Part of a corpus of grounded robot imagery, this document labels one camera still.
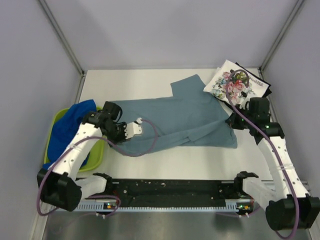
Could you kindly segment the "grey-blue t shirt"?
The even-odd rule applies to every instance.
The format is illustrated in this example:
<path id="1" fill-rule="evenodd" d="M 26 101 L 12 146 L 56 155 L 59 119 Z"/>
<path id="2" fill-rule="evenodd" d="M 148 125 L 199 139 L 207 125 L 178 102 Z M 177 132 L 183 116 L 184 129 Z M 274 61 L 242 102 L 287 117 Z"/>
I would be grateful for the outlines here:
<path id="1" fill-rule="evenodd" d="M 116 101 L 123 122 L 144 120 L 142 135 L 120 143 L 120 150 L 136 156 L 178 146 L 237 148 L 237 137 L 226 123 L 229 115 L 204 87 L 195 74 L 173 82 L 171 97 Z"/>

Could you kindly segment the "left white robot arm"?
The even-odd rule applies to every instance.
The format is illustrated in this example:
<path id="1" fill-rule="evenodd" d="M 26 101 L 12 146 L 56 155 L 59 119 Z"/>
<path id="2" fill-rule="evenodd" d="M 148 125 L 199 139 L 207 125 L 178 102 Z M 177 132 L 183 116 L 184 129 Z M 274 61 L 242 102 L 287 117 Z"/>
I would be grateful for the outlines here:
<path id="1" fill-rule="evenodd" d="M 109 101 L 101 110 L 90 111 L 61 156 L 48 169 L 38 172 L 36 208 L 41 216 L 41 202 L 71 212 L 83 199 L 96 194 L 106 199 L 113 194 L 114 187 L 106 174 L 94 173 L 80 180 L 77 174 L 96 142 L 104 140 L 115 146 L 126 140 L 127 124 L 119 121 L 122 114 L 122 108 Z"/>

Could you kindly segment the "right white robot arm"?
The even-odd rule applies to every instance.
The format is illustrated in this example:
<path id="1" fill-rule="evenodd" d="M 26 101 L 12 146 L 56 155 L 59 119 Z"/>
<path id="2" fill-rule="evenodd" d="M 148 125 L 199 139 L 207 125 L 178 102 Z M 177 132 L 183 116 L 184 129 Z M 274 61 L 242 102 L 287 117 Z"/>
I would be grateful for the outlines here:
<path id="1" fill-rule="evenodd" d="M 276 232 L 309 229 L 320 213 L 320 199 L 311 196 L 298 177 L 283 129 L 271 121 L 269 110 L 267 98 L 248 96 L 235 107 L 226 123 L 236 130 L 249 130 L 267 163 L 274 189 L 266 187 L 257 174 L 242 171 L 235 178 L 233 192 L 239 198 L 252 197 Z"/>

